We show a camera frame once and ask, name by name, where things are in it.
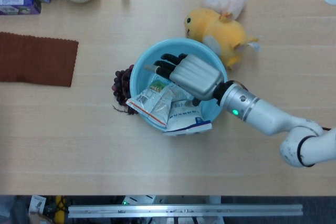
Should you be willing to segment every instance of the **grapes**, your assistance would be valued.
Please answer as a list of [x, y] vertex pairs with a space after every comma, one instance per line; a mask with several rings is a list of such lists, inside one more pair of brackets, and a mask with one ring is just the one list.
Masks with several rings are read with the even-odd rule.
[[126, 73], [123, 75], [123, 77], [124, 77], [125, 79], [129, 79], [129, 78], [131, 77], [131, 73], [128, 71], [128, 72], [126, 72]]
[[119, 112], [125, 112], [128, 115], [134, 115], [138, 113], [136, 110], [132, 109], [126, 104], [127, 99], [131, 98], [130, 78], [133, 67], [134, 65], [130, 65], [128, 69], [116, 71], [115, 72], [116, 77], [113, 80], [114, 85], [112, 86], [112, 90], [114, 91], [113, 95], [115, 96], [115, 99], [117, 100], [118, 104], [120, 106], [127, 107], [127, 110], [125, 111], [118, 110], [117, 108], [114, 109], [116, 109]]
[[121, 83], [120, 82], [115, 82], [114, 85], [117, 90], [121, 89]]

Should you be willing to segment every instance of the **stuffed chick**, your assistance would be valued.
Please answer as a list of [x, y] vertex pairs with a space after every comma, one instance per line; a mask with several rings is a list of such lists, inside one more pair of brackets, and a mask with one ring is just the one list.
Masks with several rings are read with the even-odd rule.
[[230, 69], [240, 64], [247, 44], [258, 41], [258, 38], [248, 36], [242, 25], [232, 19], [232, 13], [220, 15], [211, 9], [196, 9], [187, 15], [184, 26], [187, 38], [210, 47]]

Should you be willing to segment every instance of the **blue bowl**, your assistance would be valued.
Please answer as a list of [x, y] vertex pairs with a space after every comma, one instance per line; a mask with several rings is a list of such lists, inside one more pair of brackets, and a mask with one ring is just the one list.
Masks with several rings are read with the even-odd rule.
[[[194, 54], [200, 57], [201, 59], [221, 71], [223, 73], [224, 80], [227, 81], [227, 74], [222, 62], [210, 48], [192, 39], [167, 39], [150, 47], [140, 56], [140, 58], [135, 63], [130, 80], [131, 96], [134, 97], [140, 94], [141, 91], [146, 89], [151, 84], [153, 79], [155, 79], [155, 77], [157, 76], [152, 72], [144, 70], [144, 65], [154, 64], [154, 62], [160, 60], [160, 57], [163, 54], [173, 54], [178, 56], [181, 53]], [[216, 117], [218, 117], [222, 110], [222, 108], [216, 104], [215, 99], [212, 99], [210, 101], [202, 101], [200, 103], [200, 106], [203, 119], [211, 120], [211, 122], [213, 122]], [[163, 127], [152, 123], [144, 116], [142, 116], [142, 118], [144, 118], [149, 124], [156, 127], [157, 129], [164, 131]]]

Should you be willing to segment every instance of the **packet barcode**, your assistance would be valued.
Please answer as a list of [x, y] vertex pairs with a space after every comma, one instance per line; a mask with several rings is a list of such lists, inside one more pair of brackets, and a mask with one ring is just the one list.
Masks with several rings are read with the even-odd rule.
[[145, 104], [146, 101], [148, 100], [147, 97], [144, 97], [143, 95], [139, 96], [137, 99], [136, 99], [138, 102], [141, 102], [142, 104]]

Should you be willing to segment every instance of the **robotic arm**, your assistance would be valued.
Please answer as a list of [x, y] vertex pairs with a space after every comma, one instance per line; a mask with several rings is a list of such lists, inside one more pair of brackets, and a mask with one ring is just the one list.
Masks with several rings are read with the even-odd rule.
[[170, 79], [194, 96], [193, 103], [217, 99], [217, 104], [266, 135], [289, 132], [280, 155], [289, 165], [311, 167], [336, 159], [336, 129], [324, 134], [316, 122], [297, 118], [260, 99], [233, 81], [224, 82], [220, 71], [195, 55], [164, 54], [153, 66], [145, 66]]

